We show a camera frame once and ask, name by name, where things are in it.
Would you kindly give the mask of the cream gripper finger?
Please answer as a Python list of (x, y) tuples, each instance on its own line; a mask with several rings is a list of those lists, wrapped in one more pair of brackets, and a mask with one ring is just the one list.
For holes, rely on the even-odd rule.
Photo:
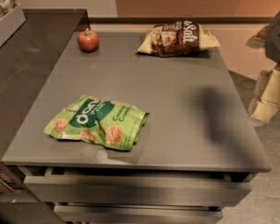
[(267, 124), (278, 112), (280, 107), (272, 102), (253, 98), (248, 107), (248, 122), (254, 127), (261, 127)]
[(254, 93), (261, 102), (280, 105), (280, 66), (260, 72)]

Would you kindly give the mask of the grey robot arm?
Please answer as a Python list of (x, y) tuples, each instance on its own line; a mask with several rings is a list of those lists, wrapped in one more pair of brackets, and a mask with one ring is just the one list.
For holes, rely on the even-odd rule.
[(248, 107), (249, 123), (261, 127), (280, 110), (280, 11), (267, 26), (250, 38), (247, 45), (264, 48), (265, 56), (276, 62), (271, 71), (260, 71), (254, 97)]

